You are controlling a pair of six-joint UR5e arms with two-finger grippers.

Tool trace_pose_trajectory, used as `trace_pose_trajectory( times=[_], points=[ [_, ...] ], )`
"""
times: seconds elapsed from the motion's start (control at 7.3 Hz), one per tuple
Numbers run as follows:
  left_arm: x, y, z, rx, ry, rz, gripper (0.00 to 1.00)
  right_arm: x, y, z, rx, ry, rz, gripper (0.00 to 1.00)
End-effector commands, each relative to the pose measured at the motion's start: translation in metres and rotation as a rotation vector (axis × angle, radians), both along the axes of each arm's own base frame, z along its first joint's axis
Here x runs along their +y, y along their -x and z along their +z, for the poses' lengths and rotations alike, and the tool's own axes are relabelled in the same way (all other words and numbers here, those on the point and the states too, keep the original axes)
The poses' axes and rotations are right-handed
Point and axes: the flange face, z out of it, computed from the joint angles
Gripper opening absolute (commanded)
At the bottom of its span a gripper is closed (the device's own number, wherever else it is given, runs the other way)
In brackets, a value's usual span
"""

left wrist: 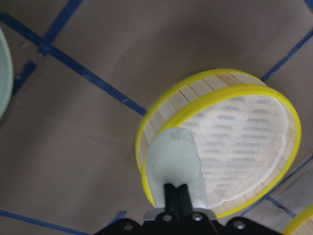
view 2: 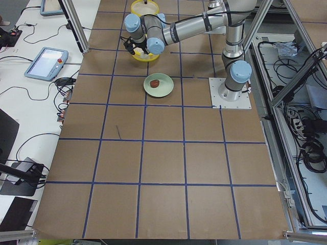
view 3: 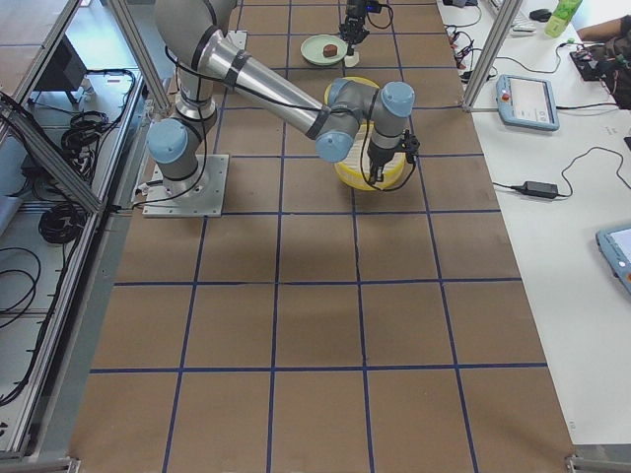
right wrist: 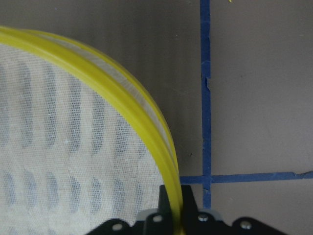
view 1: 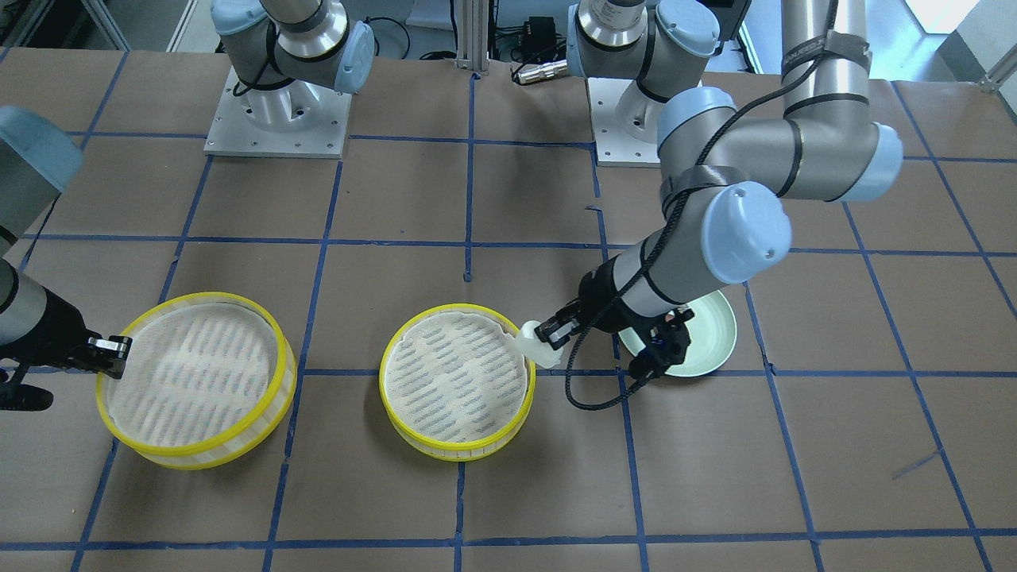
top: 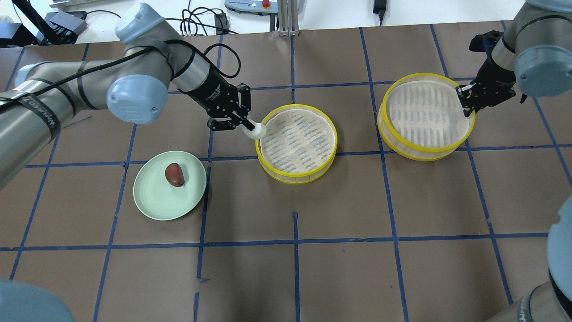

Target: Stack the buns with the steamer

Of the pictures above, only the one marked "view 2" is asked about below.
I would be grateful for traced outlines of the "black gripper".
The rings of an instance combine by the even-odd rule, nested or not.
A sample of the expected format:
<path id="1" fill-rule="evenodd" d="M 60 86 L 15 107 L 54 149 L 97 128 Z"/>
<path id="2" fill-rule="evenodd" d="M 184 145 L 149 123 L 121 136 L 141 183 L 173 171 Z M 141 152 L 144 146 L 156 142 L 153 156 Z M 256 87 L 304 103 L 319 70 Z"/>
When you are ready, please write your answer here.
<path id="1" fill-rule="evenodd" d="M 131 54 L 135 55 L 135 49 L 140 48 L 146 55 L 148 54 L 147 49 L 147 37 L 144 36 L 141 38 L 141 42 L 137 42 L 132 37 L 122 37 L 123 45 L 125 49 Z"/>

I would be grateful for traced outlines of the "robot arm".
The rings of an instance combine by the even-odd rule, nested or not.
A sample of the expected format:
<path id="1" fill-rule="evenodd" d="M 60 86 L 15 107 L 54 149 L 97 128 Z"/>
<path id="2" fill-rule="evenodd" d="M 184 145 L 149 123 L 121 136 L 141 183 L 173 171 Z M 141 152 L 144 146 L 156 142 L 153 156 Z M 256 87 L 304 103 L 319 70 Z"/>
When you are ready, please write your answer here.
<path id="1" fill-rule="evenodd" d="M 222 61 L 227 77 L 218 93 L 223 100 L 235 102 L 252 74 L 251 66 L 244 60 L 243 26 L 255 6 L 256 1 L 211 1 L 207 11 L 172 23 L 167 23 L 161 13 L 142 16 L 130 13 L 124 19 L 130 34 L 124 46 L 132 55 L 135 48 L 160 55 L 168 45 L 225 26 Z"/>
<path id="2" fill-rule="evenodd" d="M 215 9 L 215 8 L 219 8 L 222 11 L 226 10 L 224 0 L 209 1 L 207 8 L 208 10 Z"/>

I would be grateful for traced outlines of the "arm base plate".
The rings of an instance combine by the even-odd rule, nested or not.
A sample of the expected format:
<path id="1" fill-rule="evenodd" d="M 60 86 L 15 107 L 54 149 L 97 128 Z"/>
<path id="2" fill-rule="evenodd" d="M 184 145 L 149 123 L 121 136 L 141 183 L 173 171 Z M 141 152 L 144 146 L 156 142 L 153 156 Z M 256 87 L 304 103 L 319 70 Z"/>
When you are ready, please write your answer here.
<path id="1" fill-rule="evenodd" d="M 246 84 L 240 91 L 229 91 L 225 87 L 225 78 L 209 78 L 209 90 L 212 107 L 215 109 L 252 109 Z"/>

